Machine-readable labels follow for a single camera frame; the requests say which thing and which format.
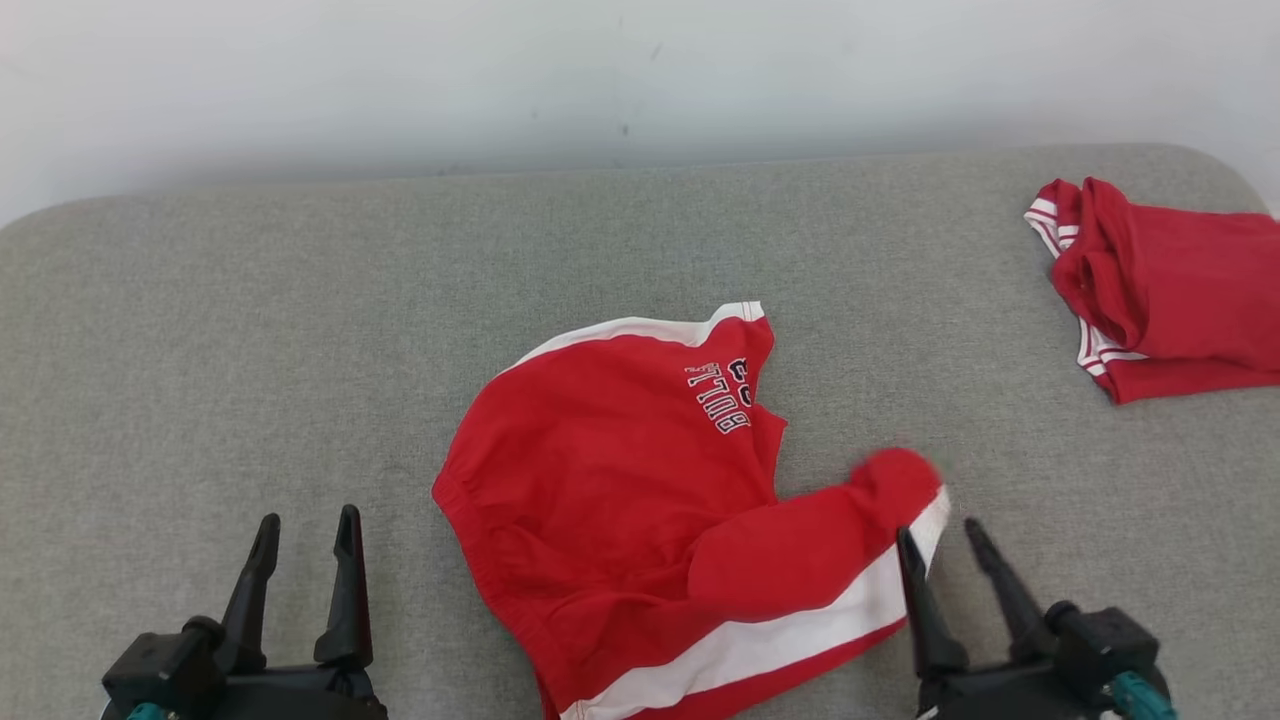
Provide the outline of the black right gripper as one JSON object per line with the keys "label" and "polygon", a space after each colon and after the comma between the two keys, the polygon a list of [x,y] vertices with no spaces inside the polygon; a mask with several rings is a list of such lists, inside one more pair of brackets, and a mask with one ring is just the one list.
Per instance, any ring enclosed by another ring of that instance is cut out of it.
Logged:
{"label": "black right gripper", "polygon": [[1016,664],[969,669],[969,653],[940,611],[914,536],[900,527],[899,569],[920,680],[916,720],[1098,720],[1093,700],[1102,687],[1102,661],[1041,661],[1052,657],[1057,643],[1044,611],[983,524],[965,518],[964,530],[995,592]]}

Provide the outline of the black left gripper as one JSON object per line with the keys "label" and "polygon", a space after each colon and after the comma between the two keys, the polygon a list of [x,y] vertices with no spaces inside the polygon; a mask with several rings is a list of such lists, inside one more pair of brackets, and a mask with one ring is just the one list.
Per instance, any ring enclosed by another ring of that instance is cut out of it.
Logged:
{"label": "black left gripper", "polygon": [[219,667],[227,685],[205,720],[389,720],[366,670],[374,661],[360,510],[347,503],[333,544],[337,570],[317,665],[266,667],[262,624],[276,568],[282,523],[262,518],[221,625]]}

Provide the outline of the red shorts with white stripe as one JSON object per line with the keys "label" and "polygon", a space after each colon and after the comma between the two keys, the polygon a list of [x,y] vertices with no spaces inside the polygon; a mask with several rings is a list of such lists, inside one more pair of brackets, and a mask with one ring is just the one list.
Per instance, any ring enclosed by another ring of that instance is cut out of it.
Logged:
{"label": "red shorts with white stripe", "polygon": [[626,316],[548,340],[466,413],[433,495],[545,720],[730,720],[905,624],[897,533],[931,562],[945,484],[884,448],[780,498],[773,346],[756,301]]}

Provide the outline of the red Bulls 23 jersey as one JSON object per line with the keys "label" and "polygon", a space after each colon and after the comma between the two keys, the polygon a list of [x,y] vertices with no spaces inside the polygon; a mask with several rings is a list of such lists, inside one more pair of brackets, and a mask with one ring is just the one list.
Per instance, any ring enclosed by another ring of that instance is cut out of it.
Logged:
{"label": "red Bulls 23 jersey", "polygon": [[1096,178],[1046,184],[1024,218],[1114,404],[1280,387],[1279,219],[1135,204]]}

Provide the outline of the grey fabric sofa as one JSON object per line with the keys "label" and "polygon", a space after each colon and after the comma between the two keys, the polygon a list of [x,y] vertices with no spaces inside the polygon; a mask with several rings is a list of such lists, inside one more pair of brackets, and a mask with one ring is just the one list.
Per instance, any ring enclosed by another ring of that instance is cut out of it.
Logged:
{"label": "grey fabric sofa", "polygon": [[449,176],[70,202],[0,229],[0,720],[99,720],[142,632],[218,618],[283,520],[264,647],[307,662],[364,515],[392,720],[541,720],[430,487],[479,389],[620,316],[756,300],[777,487],[916,448],[954,503],[932,584],[977,662],[1004,624],[961,520],[1042,603],[1116,605],[1185,720],[1280,720],[1280,389],[1112,405],[1023,220],[1097,177],[1258,211],[1167,145]]}

